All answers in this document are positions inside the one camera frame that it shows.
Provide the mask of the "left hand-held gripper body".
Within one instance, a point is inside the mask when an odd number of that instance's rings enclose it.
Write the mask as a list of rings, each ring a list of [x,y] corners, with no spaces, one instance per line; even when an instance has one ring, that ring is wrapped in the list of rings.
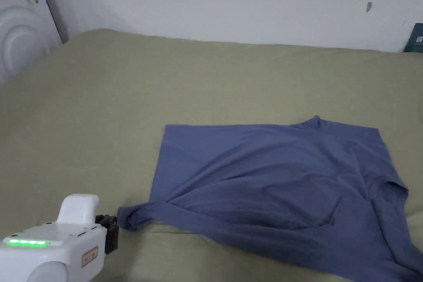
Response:
[[[118,248],[116,216],[96,214],[99,197],[72,194],[54,222],[6,235],[0,241],[2,282],[90,282],[105,256]]]

